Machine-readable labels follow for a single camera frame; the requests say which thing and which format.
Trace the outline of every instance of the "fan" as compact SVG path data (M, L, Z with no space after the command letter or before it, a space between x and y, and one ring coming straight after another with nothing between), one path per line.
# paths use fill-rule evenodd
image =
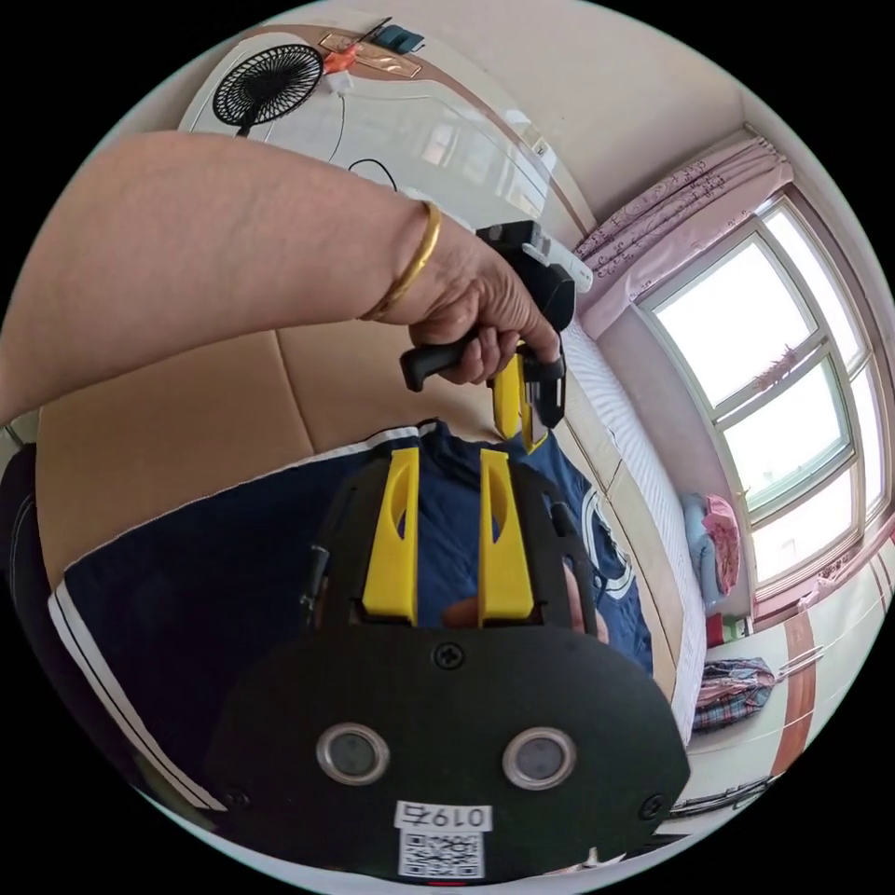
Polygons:
M247 137L297 109L314 92L324 73L324 59L307 44L283 44L256 53L227 73L214 92L214 114Z

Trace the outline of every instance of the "bracelet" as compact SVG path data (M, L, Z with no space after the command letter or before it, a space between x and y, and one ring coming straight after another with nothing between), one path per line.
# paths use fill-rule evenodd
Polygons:
M424 202L423 204L429 215L429 223L426 225L426 232L423 234L420 248L411 258L404 273L394 281L385 297L375 308L364 314L361 320L381 320L406 295L407 290L422 273L422 269L429 263L432 252L435 250L435 244L438 242L438 234L441 232L441 209L434 202Z

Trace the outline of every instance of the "window frame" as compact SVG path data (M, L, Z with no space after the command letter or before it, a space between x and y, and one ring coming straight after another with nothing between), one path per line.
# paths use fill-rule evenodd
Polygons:
M819 302L808 288L805 278L792 263L773 232L764 222L766 217L781 207L792 217L800 235L806 237L809 250L830 277L847 323L858 340L860 351L851 366L846 364L842 352L840 352L836 343L833 330L822 313ZM829 237L832 244L829 244L824 239L824 235ZM771 386L761 395L755 396L754 392L752 392L751 400L744 403L744 400L750 394L750 384L747 384L736 394L728 396L717 406L713 406L686 358L665 326L662 325L657 314L661 309L667 307L669 303L676 300L677 296L684 289L696 285L699 280L709 276L713 270L729 259L732 254L743 251L749 244L756 241L759 247L763 249L765 257L768 258L778 274L780 274L781 281L790 291L797 306L803 314L807 311L808 319L814 322L816 329L809 333L808 338L797 349L797 366L784 380ZM769 253L764 251L761 245L762 241L770 250ZM867 317L861 313L862 303L866 304L866 298L863 296L857 277L855 277L853 269L847 263L841 248L833 240L829 230L823 225L822 220L819 219L819 216L806 201L805 197L794 187L787 187L768 200L758 209L755 215L740 227L737 227L730 234L714 243L676 274L649 290L634 306L636 312L668 355L676 371L682 377L688 392L691 394L699 415L712 439L712 444L719 456L724 476L734 496L734 511L737 516L737 522L741 530L750 534L750 536L742 539L742 543L746 560L745 573L752 599L753 615L757 614L760 616L763 603L767 605L770 605L768 601L779 603L778 598L781 594L792 591L798 585L803 584L829 562L860 543L873 530L874 523L878 524L880 517L884 515L887 509L891 508L893 500L893 465L895 465L893 453L895 452L893 452L891 447L887 447L891 441L891 439L887 439L893 423L895 423L895 418L893 418L891 412L893 395L884 387L879 340L874 338L874 329L868 326ZM770 403L774 398L786 392L801 376L807 375L808 372L816 369L817 365L822 364L825 358L829 358L832 363L837 384L836 390L839 392L838 398L841 401L842 408L845 410L847 434L849 436L848 447L814 471L806 482L799 483L799 485L787 489L782 495L778 495L771 502L774 505L768 512L764 512L765 505L763 504L760 509L764 514L755 516L747 506L743 484L732 453L727 446L726 439L723 437L723 428L730 428L734 424L730 421L731 419L737 417L745 419L745 417L760 409L761 406ZM868 375L872 386L871 394L874 399L874 410L879 426L883 460L883 493L872 507L866 506L865 459L860 418L852 387L853 381L865 368L869 370ZM725 423L723 428L719 426L721 420ZM810 500L824 488L831 485L836 477L848 468L850 468L852 480L852 518L847 531L832 544L825 545L814 555L800 562L796 567L790 568L767 581L759 581L751 533L765 525L769 525L776 518ZM799 596L801 594L792 597L791 604L797 601Z

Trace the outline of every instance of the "white label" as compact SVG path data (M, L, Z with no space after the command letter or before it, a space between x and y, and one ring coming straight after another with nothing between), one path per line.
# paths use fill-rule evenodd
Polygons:
M491 806L399 802L394 825L412 833L490 833Z
M481 833L401 831L398 874L414 879L484 879Z

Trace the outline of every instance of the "navy blue shirt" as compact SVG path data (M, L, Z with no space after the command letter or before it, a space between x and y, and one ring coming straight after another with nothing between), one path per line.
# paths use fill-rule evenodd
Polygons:
M652 674L650 632L630 563L599 515L597 492L556 438L551 434L529 456L519 438L473 444L432 422L180 507L66 571L73 631L83 624L89 649L102 656L116 687L177 764L200 765L235 681L300 636L297 599L309 548L339 484L372 459L410 447L420 452L419 625L438 627L447 606L476 592L479 456L482 447L501 449L556 483L591 561L609 579L599 611L611 646ZM594 597L598 592L595 579Z

